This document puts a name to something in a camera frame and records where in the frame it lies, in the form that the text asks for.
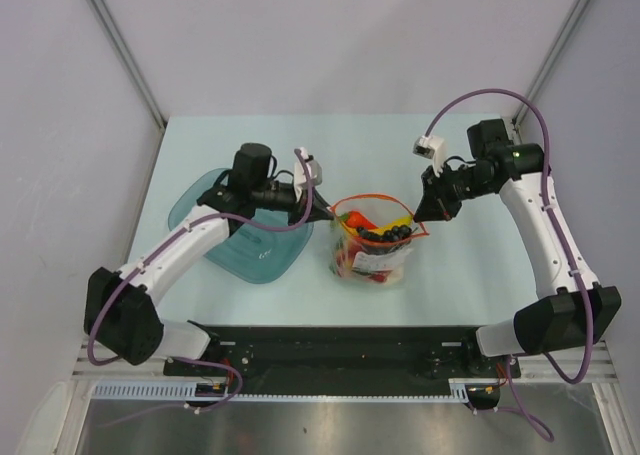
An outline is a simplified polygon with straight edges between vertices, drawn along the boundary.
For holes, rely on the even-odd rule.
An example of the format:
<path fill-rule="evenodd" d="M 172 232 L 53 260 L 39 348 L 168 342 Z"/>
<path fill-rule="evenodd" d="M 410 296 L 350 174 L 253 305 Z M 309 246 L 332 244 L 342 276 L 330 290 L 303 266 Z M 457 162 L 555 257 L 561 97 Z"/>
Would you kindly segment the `dark purple grape bunch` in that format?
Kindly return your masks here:
<path fill-rule="evenodd" d="M 407 225 L 394 225 L 388 230 L 373 230 L 364 227 L 358 227 L 356 233 L 359 238 L 372 243 L 399 243 L 409 239 L 413 234 L 413 230 Z"/>

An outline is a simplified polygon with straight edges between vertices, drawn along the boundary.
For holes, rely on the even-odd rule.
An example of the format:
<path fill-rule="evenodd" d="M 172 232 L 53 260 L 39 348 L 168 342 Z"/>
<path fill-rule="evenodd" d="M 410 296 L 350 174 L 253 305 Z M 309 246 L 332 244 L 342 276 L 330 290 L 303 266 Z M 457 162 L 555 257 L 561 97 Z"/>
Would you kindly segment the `red orange carrot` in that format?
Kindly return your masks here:
<path fill-rule="evenodd" d="M 343 213 L 339 216 L 339 220 L 349 229 L 358 230 L 359 228 L 365 230 L 377 229 L 377 225 L 366 218 L 361 212 L 357 210 L 351 210 Z"/>

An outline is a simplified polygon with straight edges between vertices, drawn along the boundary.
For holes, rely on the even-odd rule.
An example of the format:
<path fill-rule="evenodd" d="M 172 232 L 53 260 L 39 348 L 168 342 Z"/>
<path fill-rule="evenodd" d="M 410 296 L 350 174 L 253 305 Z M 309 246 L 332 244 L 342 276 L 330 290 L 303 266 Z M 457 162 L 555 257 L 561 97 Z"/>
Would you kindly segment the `red cherry bunch with leaf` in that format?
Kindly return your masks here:
<path fill-rule="evenodd" d="M 390 270 L 373 270 L 369 268 L 356 268 L 355 258 L 358 254 L 379 255 L 377 246 L 360 244 L 351 239 L 340 239 L 333 247 L 333 262 L 330 270 L 341 278 L 352 277 L 354 279 L 384 283 Z"/>

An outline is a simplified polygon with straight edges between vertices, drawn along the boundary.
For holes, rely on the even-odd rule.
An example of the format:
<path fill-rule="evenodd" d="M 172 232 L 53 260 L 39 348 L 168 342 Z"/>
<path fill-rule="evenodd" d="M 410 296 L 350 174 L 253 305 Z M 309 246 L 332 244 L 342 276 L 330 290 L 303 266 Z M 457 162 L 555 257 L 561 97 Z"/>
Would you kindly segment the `clear zip bag red zipper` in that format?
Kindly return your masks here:
<path fill-rule="evenodd" d="M 428 235 L 406 204 L 385 194 L 346 197 L 330 212 L 329 270 L 345 280 L 378 285 L 401 280 L 413 243 Z"/>

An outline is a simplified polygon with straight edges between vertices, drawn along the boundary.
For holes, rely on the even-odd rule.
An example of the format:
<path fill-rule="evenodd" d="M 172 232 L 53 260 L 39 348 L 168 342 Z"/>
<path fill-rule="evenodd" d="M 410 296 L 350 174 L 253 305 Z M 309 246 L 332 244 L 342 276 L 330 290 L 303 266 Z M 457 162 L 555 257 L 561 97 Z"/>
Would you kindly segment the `green white lettuce head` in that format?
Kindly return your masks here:
<path fill-rule="evenodd" d="M 405 267 L 404 266 L 399 266 L 394 270 L 391 270 L 388 272 L 386 279 L 385 279 L 385 284 L 386 285 L 393 285 L 396 284 L 398 282 L 401 282 L 404 279 L 405 276 Z"/>

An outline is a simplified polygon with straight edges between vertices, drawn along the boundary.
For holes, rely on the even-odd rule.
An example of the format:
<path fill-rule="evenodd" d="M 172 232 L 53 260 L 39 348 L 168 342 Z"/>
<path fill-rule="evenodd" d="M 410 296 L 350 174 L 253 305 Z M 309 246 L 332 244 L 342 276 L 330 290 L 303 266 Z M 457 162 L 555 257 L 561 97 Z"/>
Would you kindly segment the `yellow banana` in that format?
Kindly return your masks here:
<path fill-rule="evenodd" d="M 379 235 L 383 235 L 385 232 L 387 231 L 391 231 L 394 227 L 402 227 L 402 226 L 410 226 L 413 223 L 413 219 L 410 215 L 404 216 L 404 217 L 400 217 L 396 220 L 394 220 L 393 222 L 390 222 L 386 225 L 382 225 L 380 227 L 376 227 L 374 229 L 371 229 L 371 232 L 379 234 Z"/>

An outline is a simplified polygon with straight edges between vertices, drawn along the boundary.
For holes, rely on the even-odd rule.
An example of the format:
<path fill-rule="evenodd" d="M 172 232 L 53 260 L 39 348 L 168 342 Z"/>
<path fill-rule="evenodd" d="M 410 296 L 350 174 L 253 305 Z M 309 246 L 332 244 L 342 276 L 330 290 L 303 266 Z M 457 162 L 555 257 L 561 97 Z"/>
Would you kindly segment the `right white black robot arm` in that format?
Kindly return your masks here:
<path fill-rule="evenodd" d="M 498 356 L 599 342 L 621 307 L 621 296 L 616 287 L 602 285 L 580 255 L 557 205 L 554 182 L 543 175 L 543 149 L 514 143 L 500 119 L 471 126 L 467 138 L 472 160 L 458 168 L 446 162 L 443 139 L 423 135 L 415 142 L 414 153 L 432 164 L 421 175 L 423 196 L 414 219 L 449 221 L 463 201 L 498 195 L 524 243 L 538 299 L 510 320 L 478 328 L 477 342 L 461 351 L 463 368 L 484 376 Z"/>

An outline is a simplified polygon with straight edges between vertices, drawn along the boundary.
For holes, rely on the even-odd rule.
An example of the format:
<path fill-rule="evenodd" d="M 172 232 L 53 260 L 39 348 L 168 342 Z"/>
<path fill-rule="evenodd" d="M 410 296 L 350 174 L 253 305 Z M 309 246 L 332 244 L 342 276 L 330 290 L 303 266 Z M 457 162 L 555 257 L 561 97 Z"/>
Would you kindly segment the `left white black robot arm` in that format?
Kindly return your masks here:
<path fill-rule="evenodd" d="M 316 191 L 322 182 L 321 165 L 303 147 L 294 154 L 292 180 L 281 183 L 271 169 L 271 149 L 242 144 L 232 166 L 154 248 L 115 271 L 101 267 L 91 274 L 84 331 L 92 365 L 124 360 L 136 366 L 162 357 L 187 363 L 202 375 L 219 367 L 221 351 L 206 329 L 193 322 L 164 321 L 157 306 L 201 257 L 242 227 L 284 233 L 331 219 L 326 201 Z"/>

